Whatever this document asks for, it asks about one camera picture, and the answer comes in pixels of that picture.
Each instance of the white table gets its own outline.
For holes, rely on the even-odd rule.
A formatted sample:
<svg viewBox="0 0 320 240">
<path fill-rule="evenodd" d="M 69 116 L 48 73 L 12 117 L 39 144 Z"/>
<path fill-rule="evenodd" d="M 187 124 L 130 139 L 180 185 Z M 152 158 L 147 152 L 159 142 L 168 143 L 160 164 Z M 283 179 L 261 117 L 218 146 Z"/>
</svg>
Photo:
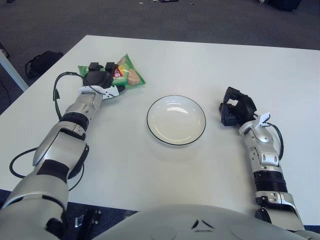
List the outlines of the white table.
<svg viewBox="0 0 320 240">
<path fill-rule="evenodd" d="M 146 85 L 103 102 L 87 131 L 90 152 L 71 202 L 142 210 L 165 204 L 214 205 L 254 215 L 254 178 L 237 127 L 220 123 L 228 86 L 248 94 L 260 113 L 271 112 L 284 137 L 281 161 L 288 191 L 305 225 L 320 225 L 320 52 L 316 50 L 86 36 L 1 116 L 0 188 L 17 154 L 38 146 L 57 122 L 53 84 L 58 74 L 128 53 Z M 61 112 L 78 96 L 81 80 L 58 84 Z M 194 143 L 173 147 L 149 132 L 146 115 L 160 97 L 183 95 L 206 115 Z M 32 154 L 15 169 L 32 170 Z"/>
</svg>

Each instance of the white plate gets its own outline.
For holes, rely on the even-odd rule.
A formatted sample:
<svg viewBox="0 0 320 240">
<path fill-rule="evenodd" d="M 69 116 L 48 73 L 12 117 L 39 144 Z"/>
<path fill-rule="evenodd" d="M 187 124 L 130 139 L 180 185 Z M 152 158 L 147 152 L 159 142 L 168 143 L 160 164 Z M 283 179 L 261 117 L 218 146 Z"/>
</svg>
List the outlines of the white plate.
<svg viewBox="0 0 320 240">
<path fill-rule="evenodd" d="M 154 102 L 146 116 L 152 134 L 171 145 L 186 145 L 204 132 L 206 117 L 201 107 L 185 96 L 165 96 Z"/>
</svg>

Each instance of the gray carpet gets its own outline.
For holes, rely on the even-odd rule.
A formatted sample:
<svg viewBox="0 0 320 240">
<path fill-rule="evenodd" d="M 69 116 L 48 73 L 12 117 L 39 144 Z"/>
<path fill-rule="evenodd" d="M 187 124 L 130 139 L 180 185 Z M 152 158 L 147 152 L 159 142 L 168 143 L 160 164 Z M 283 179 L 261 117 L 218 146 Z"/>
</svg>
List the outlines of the gray carpet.
<svg viewBox="0 0 320 240">
<path fill-rule="evenodd" d="M 47 50 L 66 53 L 85 35 L 319 50 L 319 12 L 319 0 L 302 0 L 294 12 L 256 0 L 2 0 L 0 42 L 31 85 L 28 60 Z M 0 80 L 12 100 L 20 96 L 1 67 Z M 0 86 L 0 114 L 8 105 Z"/>
</svg>

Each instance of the chip bag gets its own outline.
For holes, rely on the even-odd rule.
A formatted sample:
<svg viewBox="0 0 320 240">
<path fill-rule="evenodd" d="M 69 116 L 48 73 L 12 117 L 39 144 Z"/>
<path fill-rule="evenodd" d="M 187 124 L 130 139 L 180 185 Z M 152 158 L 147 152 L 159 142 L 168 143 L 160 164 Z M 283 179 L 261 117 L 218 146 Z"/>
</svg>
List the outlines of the chip bag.
<svg viewBox="0 0 320 240">
<path fill-rule="evenodd" d="M 113 86 L 125 86 L 126 89 L 146 84 L 143 77 L 136 70 L 135 66 L 131 62 L 128 54 L 123 56 L 117 63 L 118 67 L 113 74 Z M 78 66 L 81 76 L 85 76 L 88 73 L 87 66 Z"/>
</svg>

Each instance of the black bag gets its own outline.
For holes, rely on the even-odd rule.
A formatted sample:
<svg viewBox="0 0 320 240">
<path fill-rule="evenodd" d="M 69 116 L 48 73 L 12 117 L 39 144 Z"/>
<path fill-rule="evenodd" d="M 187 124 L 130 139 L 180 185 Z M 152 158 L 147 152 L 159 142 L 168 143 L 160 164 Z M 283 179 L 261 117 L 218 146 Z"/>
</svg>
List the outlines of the black bag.
<svg viewBox="0 0 320 240">
<path fill-rule="evenodd" d="M 297 9 L 301 0 L 272 0 L 271 4 L 276 6 L 278 9 L 292 11 Z"/>
<path fill-rule="evenodd" d="M 29 78 L 41 76 L 62 58 L 63 55 L 62 52 L 46 51 L 45 53 L 34 57 L 24 65 L 25 74 Z"/>
</svg>

